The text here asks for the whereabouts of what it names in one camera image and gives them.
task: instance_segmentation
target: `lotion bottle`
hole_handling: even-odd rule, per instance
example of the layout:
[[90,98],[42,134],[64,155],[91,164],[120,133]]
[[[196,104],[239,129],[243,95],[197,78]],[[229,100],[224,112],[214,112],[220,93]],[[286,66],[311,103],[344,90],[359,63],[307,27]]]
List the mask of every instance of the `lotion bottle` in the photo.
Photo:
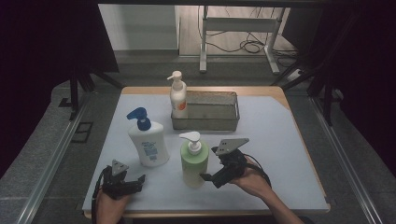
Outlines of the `lotion bottle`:
[[200,141],[198,132],[181,133],[179,137],[187,139],[180,149],[184,183],[191,188],[199,188],[205,182],[200,174],[206,173],[209,148]]
[[128,134],[134,142],[139,160],[143,166],[158,166],[169,160],[163,138],[163,126],[147,118],[144,107],[138,107],[127,115],[127,119],[137,119],[137,125]]
[[171,104],[172,104],[172,118],[173,119],[186,119],[188,117],[188,108],[186,102],[187,86],[186,83],[181,80],[181,72],[175,71],[172,76],[168,78],[173,79],[172,88],[170,92]]

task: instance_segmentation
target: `blue pump head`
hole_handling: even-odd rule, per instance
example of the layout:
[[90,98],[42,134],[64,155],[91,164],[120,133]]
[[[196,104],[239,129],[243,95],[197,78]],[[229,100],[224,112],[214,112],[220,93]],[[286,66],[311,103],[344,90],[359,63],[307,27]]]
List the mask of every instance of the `blue pump head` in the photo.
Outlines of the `blue pump head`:
[[137,128],[140,131],[147,131],[151,128],[151,121],[148,119],[148,112],[144,107],[138,107],[126,116],[127,119],[137,119]]

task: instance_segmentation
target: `gray carpet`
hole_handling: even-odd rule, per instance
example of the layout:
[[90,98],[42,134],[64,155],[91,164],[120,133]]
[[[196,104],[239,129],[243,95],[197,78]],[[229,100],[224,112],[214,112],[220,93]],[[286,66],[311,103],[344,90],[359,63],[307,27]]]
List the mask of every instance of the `gray carpet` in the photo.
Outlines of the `gray carpet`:
[[[183,72],[189,86],[260,86],[274,77],[264,58],[209,58],[207,73],[198,72],[197,58],[175,56],[125,56],[118,58],[120,73],[110,74],[127,86],[170,86],[166,80],[174,70]],[[92,173],[96,166],[120,90],[92,76],[96,90],[81,122],[92,122],[86,143],[71,143],[38,208],[34,223],[90,223],[82,215]],[[304,90],[308,83],[287,91],[288,101],[318,177],[332,209],[328,214],[308,216],[315,223],[368,223],[357,197],[350,187],[329,139],[318,122]],[[68,124],[70,108],[58,104],[69,97],[68,83],[56,87],[43,119],[37,125],[20,156],[0,180],[0,223],[13,223],[21,211],[44,165],[56,148]],[[396,223],[396,180],[375,151],[345,118],[338,104],[332,107],[332,122],[340,141],[362,184],[369,191],[384,223]],[[133,223],[271,223],[269,217],[141,219]]]

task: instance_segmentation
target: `soap dispenser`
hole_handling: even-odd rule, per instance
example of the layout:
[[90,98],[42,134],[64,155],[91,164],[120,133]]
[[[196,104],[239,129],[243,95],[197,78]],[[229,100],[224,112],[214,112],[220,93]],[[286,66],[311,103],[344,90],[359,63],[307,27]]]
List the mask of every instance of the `soap dispenser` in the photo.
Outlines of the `soap dispenser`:
[[134,142],[139,160],[144,166],[158,166],[169,160],[163,138],[163,126],[150,121],[144,107],[138,107],[127,115],[127,119],[137,119],[137,125],[128,134]]
[[187,139],[180,149],[181,167],[183,180],[191,188],[199,188],[204,184],[200,174],[206,173],[209,148],[207,144],[200,141],[198,132],[181,133],[181,138]]
[[187,108],[187,86],[186,83],[181,80],[181,72],[175,71],[172,76],[168,78],[173,79],[172,88],[170,91],[170,98],[172,104],[172,119],[187,119],[188,108]]

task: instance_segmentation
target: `hand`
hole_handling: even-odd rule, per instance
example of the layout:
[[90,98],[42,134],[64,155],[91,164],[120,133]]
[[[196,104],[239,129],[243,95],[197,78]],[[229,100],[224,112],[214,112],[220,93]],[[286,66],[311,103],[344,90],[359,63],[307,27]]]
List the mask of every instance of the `hand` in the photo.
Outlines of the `hand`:
[[[258,166],[249,157],[245,156],[245,158],[248,163]],[[237,185],[246,193],[259,198],[274,193],[262,175],[251,168],[246,168],[242,176],[233,179],[230,183]]]
[[118,200],[110,198],[100,189],[97,196],[97,224],[116,224],[120,221],[125,210],[126,204],[129,202],[131,195],[122,196]]

